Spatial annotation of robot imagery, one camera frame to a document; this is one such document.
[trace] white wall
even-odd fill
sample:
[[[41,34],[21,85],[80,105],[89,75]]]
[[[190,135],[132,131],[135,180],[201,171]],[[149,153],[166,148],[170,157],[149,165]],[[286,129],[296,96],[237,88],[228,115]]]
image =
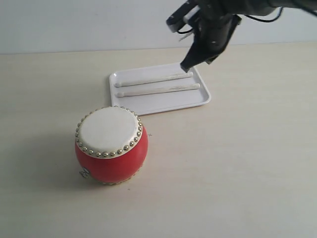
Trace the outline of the white wall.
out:
[[[185,0],[0,0],[0,54],[181,47],[165,20]],[[286,9],[244,19],[232,44],[316,41],[317,21]]]

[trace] drumhead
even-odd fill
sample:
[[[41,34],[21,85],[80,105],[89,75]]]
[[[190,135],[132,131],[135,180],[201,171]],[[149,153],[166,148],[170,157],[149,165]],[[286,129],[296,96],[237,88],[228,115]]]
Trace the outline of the drumhead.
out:
[[[87,115],[77,132],[76,141],[82,151],[98,158],[113,158],[137,144],[142,124],[133,112],[108,107]]]

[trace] wooden table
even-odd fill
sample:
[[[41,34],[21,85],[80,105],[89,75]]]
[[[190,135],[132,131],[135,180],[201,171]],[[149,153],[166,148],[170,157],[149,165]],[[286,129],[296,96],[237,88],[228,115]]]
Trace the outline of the wooden table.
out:
[[[107,76],[187,49],[0,56],[0,237],[317,237],[317,43],[230,46],[198,70],[212,101],[142,116],[132,180],[86,182],[74,130]]]

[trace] drum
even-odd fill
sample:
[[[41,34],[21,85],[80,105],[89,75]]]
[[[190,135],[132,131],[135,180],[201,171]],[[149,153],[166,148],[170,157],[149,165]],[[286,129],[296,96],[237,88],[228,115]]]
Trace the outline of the drum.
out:
[[[84,178],[117,184],[131,178],[148,152],[139,117],[124,107],[107,107],[81,119],[75,133],[76,157]]]

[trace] white drumhead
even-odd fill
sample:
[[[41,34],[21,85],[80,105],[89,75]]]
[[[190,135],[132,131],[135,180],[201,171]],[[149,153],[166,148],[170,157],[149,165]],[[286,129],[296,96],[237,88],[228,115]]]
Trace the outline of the white drumhead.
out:
[[[138,118],[126,109],[119,107],[108,107],[97,110],[88,115],[78,128],[78,142],[82,143],[82,148],[87,148],[87,153],[111,152],[124,153],[124,147],[130,146],[135,137],[140,138],[140,122]]]

